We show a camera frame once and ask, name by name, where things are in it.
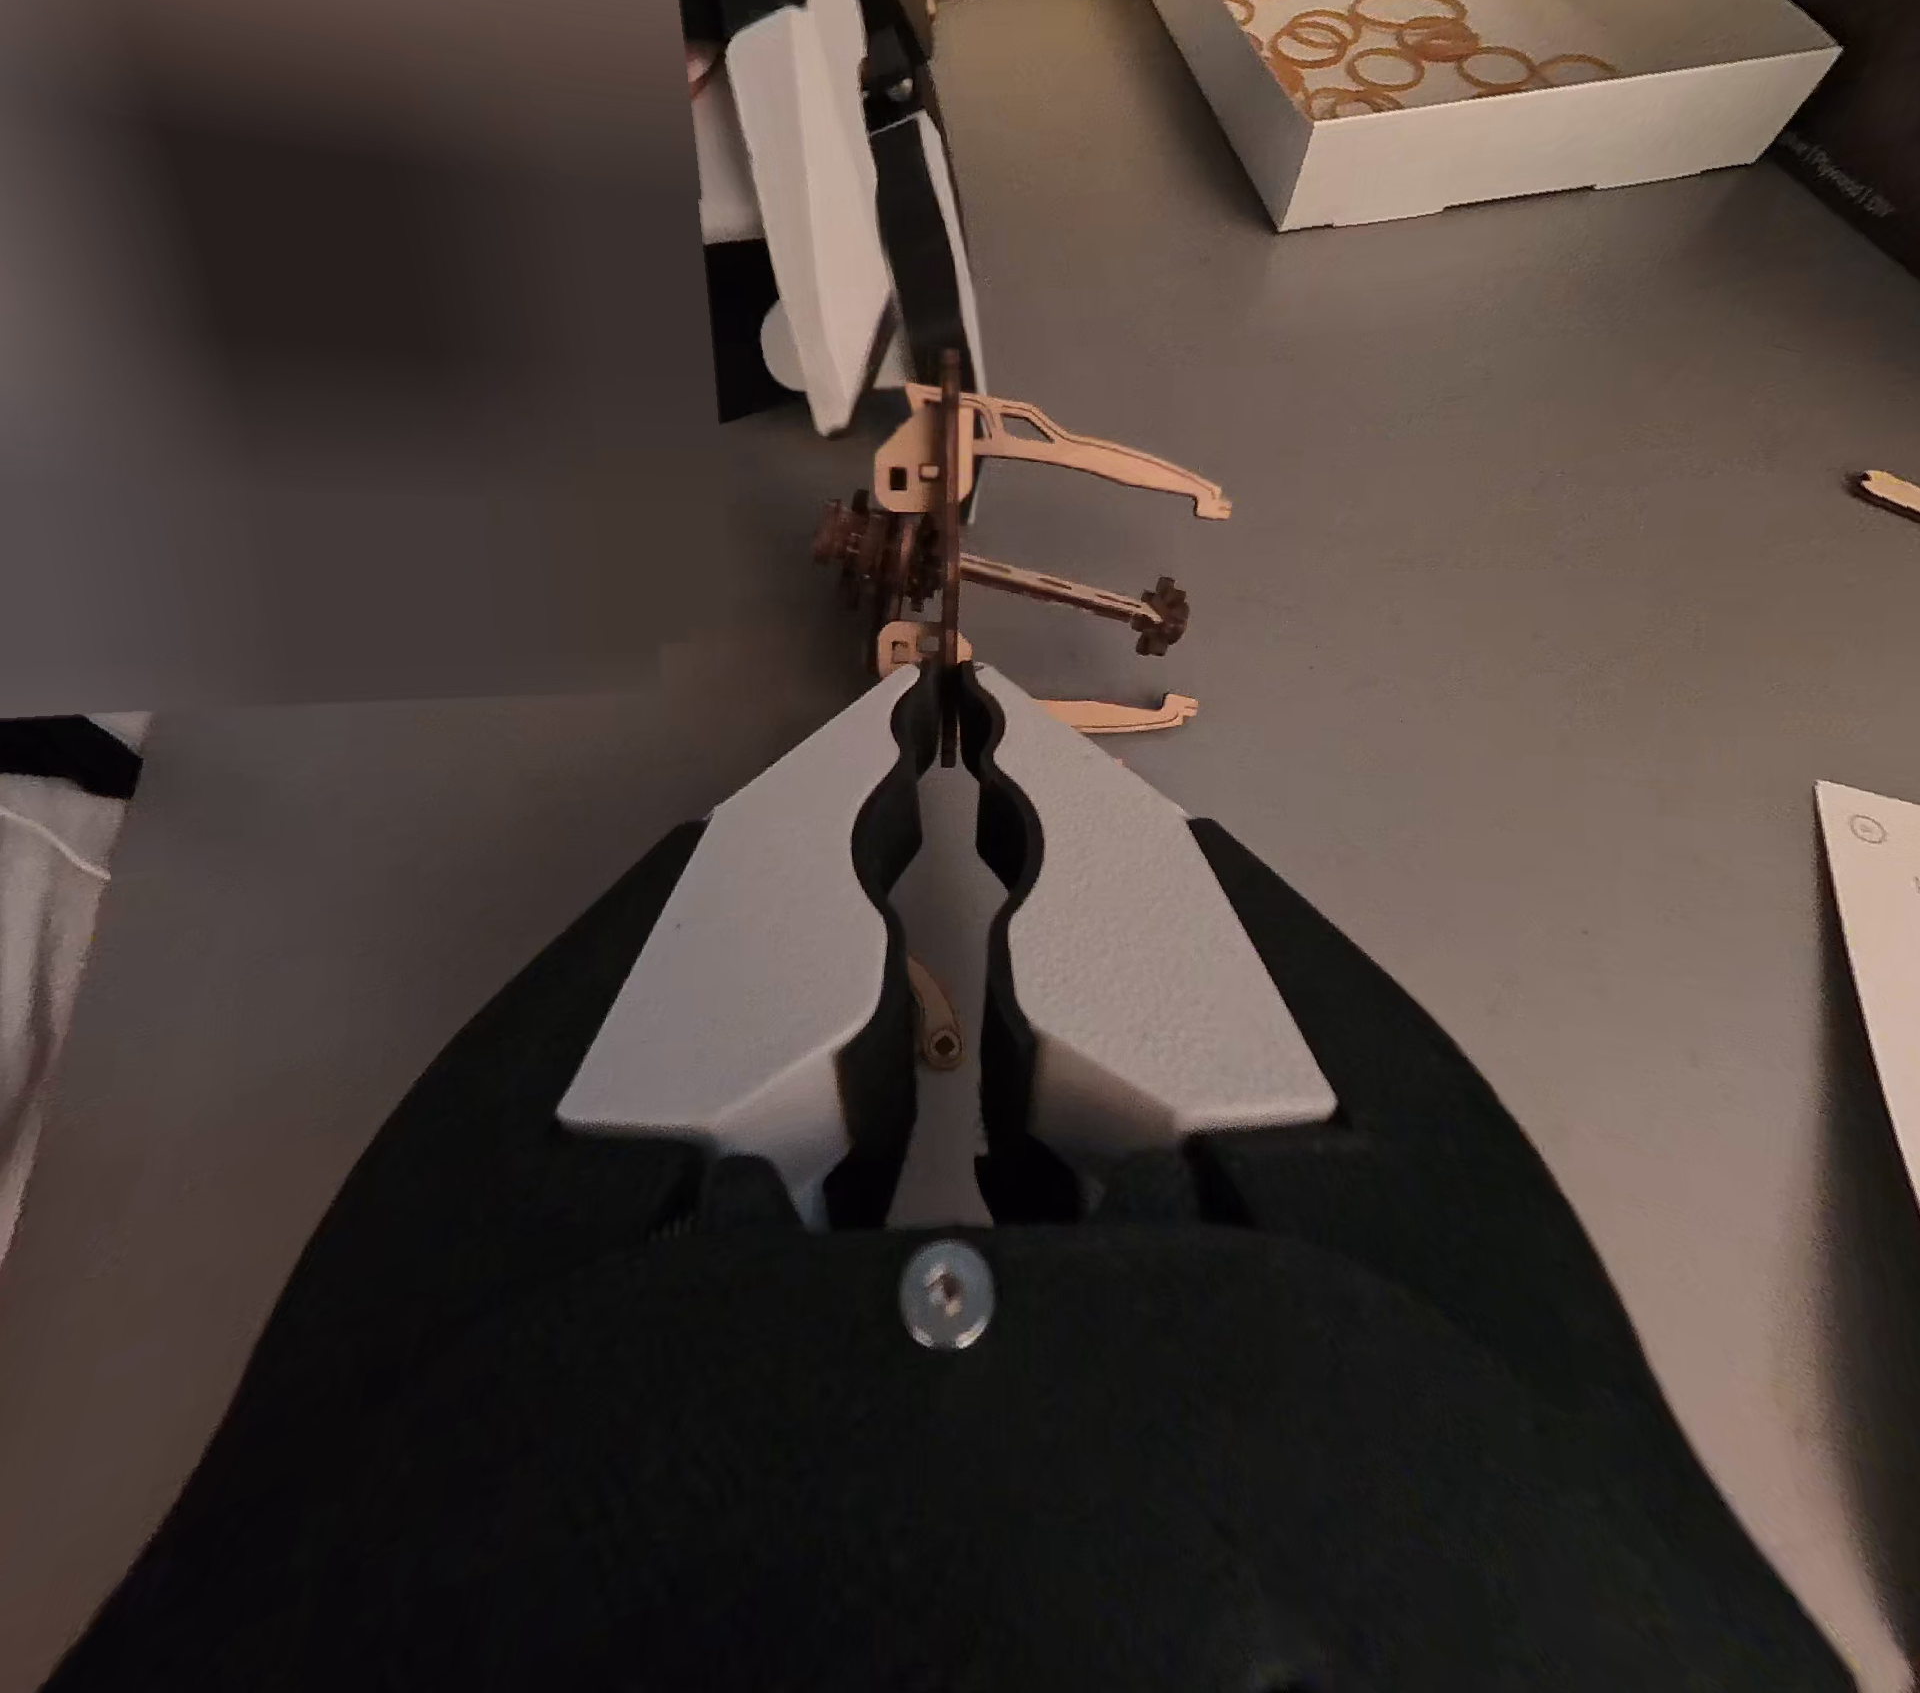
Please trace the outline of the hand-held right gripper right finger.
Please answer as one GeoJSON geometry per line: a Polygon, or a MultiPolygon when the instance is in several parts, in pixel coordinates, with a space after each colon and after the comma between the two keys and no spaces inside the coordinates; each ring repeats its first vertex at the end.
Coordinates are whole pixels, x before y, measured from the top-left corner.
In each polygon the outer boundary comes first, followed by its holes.
{"type": "Polygon", "coordinates": [[[1187,812],[996,668],[983,782],[1038,840],[1007,906],[1027,1126],[1080,1165],[1195,1132],[1326,1124],[1335,1091],[1187,812]]]}

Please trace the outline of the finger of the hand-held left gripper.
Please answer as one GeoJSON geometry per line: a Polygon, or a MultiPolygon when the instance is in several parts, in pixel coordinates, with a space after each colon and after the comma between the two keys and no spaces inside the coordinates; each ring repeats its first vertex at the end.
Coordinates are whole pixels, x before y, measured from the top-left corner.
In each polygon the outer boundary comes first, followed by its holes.
{"type": "Polygon", "coordinates": [[[962,388],[988,391],[972,253],[932,115],[903,115],[870,135],[877,243],[889,295],[866,355],[866,428],[891,439],[909,420],[909,384],[937,384],[946,354],[962,388]]]}
{"type": "Polygon", "coordinates": [[[863,66],[858,0],[784,3],[728,43],[778,307],[821,436],[848,431],[894,338],[863,66]]]}

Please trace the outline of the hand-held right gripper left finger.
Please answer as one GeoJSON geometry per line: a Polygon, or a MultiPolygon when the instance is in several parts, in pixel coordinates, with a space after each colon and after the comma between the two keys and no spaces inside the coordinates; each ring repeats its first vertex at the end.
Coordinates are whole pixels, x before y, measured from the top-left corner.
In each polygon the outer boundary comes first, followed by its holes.
{"type": "Polygon", "coordinates": [[[913,859],[906,668],[707,814],[560,1124],[755,1154],[821,1216],[885,1212],[917,1124],[891,901],[913,859]]]}

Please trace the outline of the wooden crossbow model assembly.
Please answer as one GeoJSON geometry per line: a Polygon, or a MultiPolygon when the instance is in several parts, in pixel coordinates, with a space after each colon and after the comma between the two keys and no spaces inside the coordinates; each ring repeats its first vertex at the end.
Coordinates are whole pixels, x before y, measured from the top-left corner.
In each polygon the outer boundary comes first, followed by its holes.
{"type": "MultiPolygon", "coordinates": [[[[909,384],[911,414],[874,453],[873,476],[846,501],[829,501],[814,530],[813,560],[837,579],[841,601],[866,615],[874,678],[935,665],[942,552],[937,552],[937,384],[909,384]]],[[[962,597],[968,589],[1021,597],[1095,616],[1128,630],[1142,657],[1165,656],[1190,623],[1190,601],[1177,579],[1161,575],[1131,596],[1054,571],[1012,565],[973,552],[965,541],[983,465],[1021,461],[1102,480],[1131,491],[1171,495],[1194,519],[1227,523],[1234,501],[1220,483],[1183,462],[1102,436],[1076,432],[1040,405],[962,391],[968,462],[962,465],[962,597]]],[[[961,619],[962,661],[973,645],[961,619]]]]}

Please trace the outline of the dark wooden model part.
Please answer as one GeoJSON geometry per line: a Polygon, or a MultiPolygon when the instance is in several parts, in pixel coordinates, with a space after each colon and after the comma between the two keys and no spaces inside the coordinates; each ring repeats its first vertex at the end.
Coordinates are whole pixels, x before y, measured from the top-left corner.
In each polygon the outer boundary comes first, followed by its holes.
{"type": "Polygon", "coordinates": [[[968,462],[968,416],[962,402],[962,355],[954,346],[942,354],[937,372],[937,552],[942,552],[942,606],[937,606],[937,762],[954,767],[961,756],[958,735],[958,668],[961,601],[962,601],[962,465],[968,462]]]}

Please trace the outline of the round wooden disc part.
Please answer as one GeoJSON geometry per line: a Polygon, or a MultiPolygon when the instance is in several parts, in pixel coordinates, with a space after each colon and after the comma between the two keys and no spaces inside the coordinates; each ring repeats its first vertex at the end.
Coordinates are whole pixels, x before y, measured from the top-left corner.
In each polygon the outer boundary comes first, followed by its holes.
{"type": "Polygon", "coordinates": [[[917,955],[906,958],[906,971],[918,1058],[932,1072],[961,1069],[965,1058],[965,1030],[944,982],[917,955]]]}

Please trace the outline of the pile of rubber bands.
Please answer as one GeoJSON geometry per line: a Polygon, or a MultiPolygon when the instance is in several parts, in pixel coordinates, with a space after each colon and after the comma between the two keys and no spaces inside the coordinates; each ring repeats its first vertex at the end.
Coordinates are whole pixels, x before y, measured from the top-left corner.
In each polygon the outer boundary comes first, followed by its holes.
{"type": "Polygon", "coordinates": [[[1220,0],[1290,106],[1306,119],[1372,117],[1600,85],[1596,51],[1529,51],[1475,21],[1467,0],[1220,0]]]}

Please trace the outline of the white cardboard box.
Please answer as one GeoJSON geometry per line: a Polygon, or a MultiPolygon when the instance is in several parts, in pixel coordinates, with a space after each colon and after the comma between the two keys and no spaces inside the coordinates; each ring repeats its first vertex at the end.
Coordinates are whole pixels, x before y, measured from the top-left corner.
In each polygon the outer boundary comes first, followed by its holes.
{"type": "Polygon", "coordinates": [[[1622,77],[1306,119],[1220,0],[1151,0],[1282,232],[1741,166],[1839,59],[1832,34],[1792,0],[1467,3],[1503,43],[1596,51],[1622,77]]]}

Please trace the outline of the illustrated instruction booklet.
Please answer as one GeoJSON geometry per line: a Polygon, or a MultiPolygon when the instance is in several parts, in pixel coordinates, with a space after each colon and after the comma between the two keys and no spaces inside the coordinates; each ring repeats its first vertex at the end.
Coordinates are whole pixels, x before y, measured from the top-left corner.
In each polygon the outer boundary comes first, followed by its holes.
{"type": "Polygon", "coordinates": [[[1814,783],[1834,914],[1892,1142],[1918,1196],[1918,803],[1814,783]]]}

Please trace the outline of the black cardboard box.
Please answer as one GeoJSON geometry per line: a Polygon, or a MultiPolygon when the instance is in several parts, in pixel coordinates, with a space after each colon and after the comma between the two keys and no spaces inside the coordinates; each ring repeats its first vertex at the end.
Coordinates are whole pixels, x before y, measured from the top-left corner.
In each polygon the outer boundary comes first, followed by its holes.
{"type": "Polygon", "coordinates": [[[1792,0],[1839,43],[1775,145],[1784,166],[1918,273],[1918,0],[1792,0]]]}

